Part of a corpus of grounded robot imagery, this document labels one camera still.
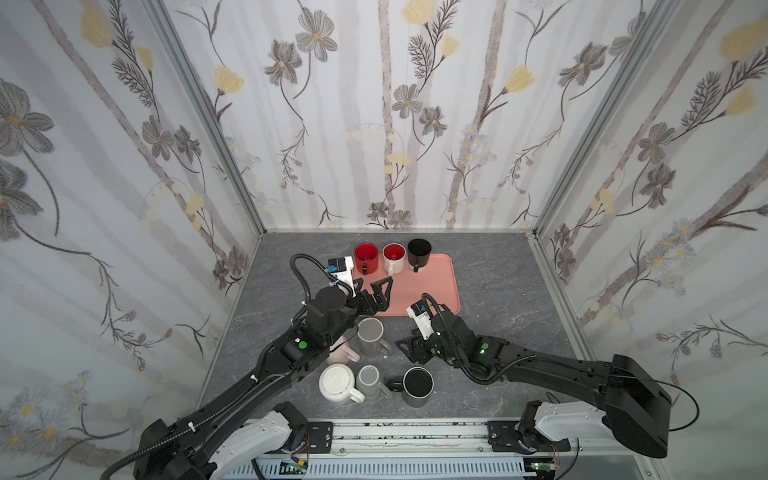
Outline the white mug red inside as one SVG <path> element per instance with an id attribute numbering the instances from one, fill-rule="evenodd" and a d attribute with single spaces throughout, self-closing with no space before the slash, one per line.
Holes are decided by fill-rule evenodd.
<path id="1" fill-rule="evenodd" d="M 394 276 L 405 269 L 407 251 L 402 244 L 389 243 L 383 249 L 383 262 L 386 274 Z"/>

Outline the red mug black handle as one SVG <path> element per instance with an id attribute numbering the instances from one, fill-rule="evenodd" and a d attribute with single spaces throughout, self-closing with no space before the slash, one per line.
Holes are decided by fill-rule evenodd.
<path id="1" fill-rule="evenodd" d="M 375 273 L 379 268 L 379 249 L 373 243 L 361 243 L 354 249 L 355 269 L 363 276 Z"/>

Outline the black mug white base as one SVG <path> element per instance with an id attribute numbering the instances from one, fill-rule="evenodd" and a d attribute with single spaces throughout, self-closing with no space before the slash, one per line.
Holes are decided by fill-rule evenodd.
<path id="1" fill-rule="evenodd" d="M 407 244 L 408 263 L 414 273 L 424 269 L 432 253 L 432 244 L 423 238 L 414 238 Z"/>

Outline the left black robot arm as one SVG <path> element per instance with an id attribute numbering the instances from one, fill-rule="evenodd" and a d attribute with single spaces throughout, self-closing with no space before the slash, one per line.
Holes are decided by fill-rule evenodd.
<path id="1" fill-rule="evenodd" d="M 134 464 L 136 479 L 212 479 L 221 461 L 215 452 L 269 399 L 291 388 L 321 365 L 331 346 L 359 317 L 389 308 L 393 278 L 371 284 L 337 279 L 316 258 L 297 253 L 289 266 L 304 292 L 289 328 L 260 353 L 255 367 L 221 395 L 171 425 L 158 420 L 141 435 L 137 451 L 101 474 L 109 479 Z"/>

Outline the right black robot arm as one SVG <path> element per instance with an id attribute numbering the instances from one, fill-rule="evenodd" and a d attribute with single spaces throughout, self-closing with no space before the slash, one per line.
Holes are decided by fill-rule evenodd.
<path id="1" fill-rule="evenodd" d="M 477 335 L 428 294 L 408 314 L 417 327 L 396 345 L 410 362 L 424 365 L 440 359 L 479 386 L 524 383 L 568 397 L 566 403 L 530 401 L 509 426 L 490 422 L 493 450 L 532 455 L 566 451 L 574 439 L 613 438 L 637 454 L 667 456 L 671 396 L 632 358 L 566 358 Z"/>

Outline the pink plastic tray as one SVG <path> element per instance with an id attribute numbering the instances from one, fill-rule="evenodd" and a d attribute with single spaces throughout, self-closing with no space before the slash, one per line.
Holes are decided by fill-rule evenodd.
<path id="1" fill-rule="evenodd" d="M 453 313 L 461 311 L 461 302 L 453 261 L 446 254 L 432 254 L 428 264 L 413 271 L 407 257 L 399 260 L 404 268 L 393 272 L 390 306 L 379 317 L 405 317 L 406 309 L 421 300 L 423 293 L 430 294 L 439 304 L 445 304 Z"/>

